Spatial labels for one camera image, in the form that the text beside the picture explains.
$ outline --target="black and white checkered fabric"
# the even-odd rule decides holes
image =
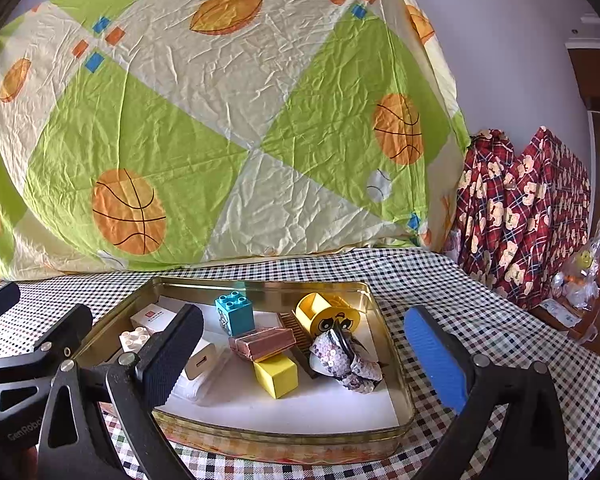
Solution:
[[[471,353],[487,354],[495,363],[509,366],[528,367],[534,360],[546,362],[562,407],[570,478],[586,477],[600,459],[600,357],[469,279],[444,256],[423,250],[355,250],[318,258],[160,274],[222,280],[368,283],[411,379],[418,412],[401,450],[389,459],[359,465],[311,467],[247,462],[174,444],[196,478],[362,480],[413,476],[454,418],[451,410],[440,405],[404,338],[404,312],[414,304],[424,304]],[[99,319],[155,275],[129,272],[21,283],[20,303],[0,318],[0,356],[30,351],[36,339],[75,303],[88,305]],[[464,478],[481,470],[503,418],[504,409],[496,409]],[[117,420],[107,415],[106,422],[128,474],[144,478]]]

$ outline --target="gold tin tray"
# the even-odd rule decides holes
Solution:
[[[329,465],[368,462],[392,455],[410,428],[415,410],[389,329],[365,283],[231,282],[157,277],[100,319],[74,358],[83,367],[110,359],[120,350],[120,333],[132,328],[131,316],[158,301],[160,296],[189,303],[214,304],[218,296],[232,290],[245,294],[256,311],[289,313],[305,295],[324,292],[343,297],[366,314],[378,358],[386,364],[382,371],[399,425],[356,433],[263,433],[215,426],[154,410],[154,418],[165,436],[184,446],[261,462]]]

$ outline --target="yellow cylinder toy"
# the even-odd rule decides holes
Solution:
[[[312,337],[330,330],[336,320],[351,332],[360,323],[360,313],[341,297],[330,295],[328,301],[318,292],[302,298],[294,314]]]

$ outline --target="white wall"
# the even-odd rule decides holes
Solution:
[[[23,0],[17,16],[42,0]],[[458,82],[469,130],[505,130],[522,150],[547,126],[590,167],[589,125],[565,41],[586,0],[418,0]]]

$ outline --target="red plaid fabric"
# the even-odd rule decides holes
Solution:
[[[503,298],[529,310],[550,277],[587,240],[589,179],[583,164],[540,128],[520,156],[507,136],[472,139],[458,186],[458,264]]]

